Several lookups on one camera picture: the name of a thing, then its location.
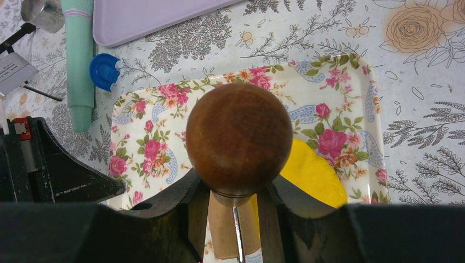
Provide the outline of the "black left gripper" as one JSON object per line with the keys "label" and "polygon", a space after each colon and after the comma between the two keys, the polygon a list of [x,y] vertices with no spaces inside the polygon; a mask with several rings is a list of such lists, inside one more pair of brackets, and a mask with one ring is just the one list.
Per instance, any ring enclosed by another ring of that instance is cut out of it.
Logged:
{"label": "black left gripper", "polygon": [[1,202],[94,202],[122,194],[123,183],[69,154],[42,117],[1,128]]}

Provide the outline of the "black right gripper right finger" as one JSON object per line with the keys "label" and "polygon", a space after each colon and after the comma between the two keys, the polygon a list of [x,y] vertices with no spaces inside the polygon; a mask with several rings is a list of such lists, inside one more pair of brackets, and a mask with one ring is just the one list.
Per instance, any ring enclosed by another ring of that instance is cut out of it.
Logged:
{"label": "black right gripper right finger", "polygon": [[281,176],[257,200],[264,262],[464,262],[460,205],[335,209]]}

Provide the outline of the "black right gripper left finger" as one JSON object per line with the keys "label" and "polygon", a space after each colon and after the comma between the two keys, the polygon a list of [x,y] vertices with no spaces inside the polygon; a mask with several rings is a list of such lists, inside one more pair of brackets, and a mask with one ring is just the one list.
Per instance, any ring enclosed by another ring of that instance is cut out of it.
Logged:
{"label": "black right gripper left finger", "polygon": [[1,204],[1,262],[200,262],[210,190],[191,170],[131,210]]}

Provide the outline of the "yellow dough piece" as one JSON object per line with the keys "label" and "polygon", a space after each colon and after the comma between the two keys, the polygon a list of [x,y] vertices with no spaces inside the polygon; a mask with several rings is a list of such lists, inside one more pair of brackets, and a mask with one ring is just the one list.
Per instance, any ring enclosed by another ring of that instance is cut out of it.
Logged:
{"label": "yellow dough piece", "polygon": [[254,184],[271,182],[278,175],[294,186],[313,197],[318,203],[331,208],[339,208],[347,204],[347,193],[336,172],[323,157],[319,156],[304,141],[293,139],[285,148],[287,159],[282,160],[275,150],[258,153],[255,167],[248,165],[252,172],[250,178]]}

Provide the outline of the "wooden dough roller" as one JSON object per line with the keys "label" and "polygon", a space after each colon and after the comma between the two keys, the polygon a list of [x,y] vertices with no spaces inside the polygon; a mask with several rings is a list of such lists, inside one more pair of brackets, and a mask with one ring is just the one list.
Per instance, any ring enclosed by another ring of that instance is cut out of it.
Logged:
{"label": "wooden dough roller", "polygon": [[282,102],[253,84],[214,88],[192,108],[186,125],[188,157],[214,199],[231,211],[239,262],[246,260],[239,208],[279,175],[292,140]]}

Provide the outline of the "floral rectangular tray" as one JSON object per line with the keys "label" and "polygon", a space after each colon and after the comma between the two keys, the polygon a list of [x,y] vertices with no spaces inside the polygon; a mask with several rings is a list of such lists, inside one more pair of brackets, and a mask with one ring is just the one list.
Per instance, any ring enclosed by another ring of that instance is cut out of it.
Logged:
{"label": "floral rectangular tray", "polygon": [[287,110],[298,146],[334,167],[348,203],[385,203],[388,191],[377,86],[355,54],[252,68],[147,88],[115,102],[110,175],[126,186],[109,201],[130,209],[181,179],[191,164],[185,128],[196,101],[215,87],[250,83]]}

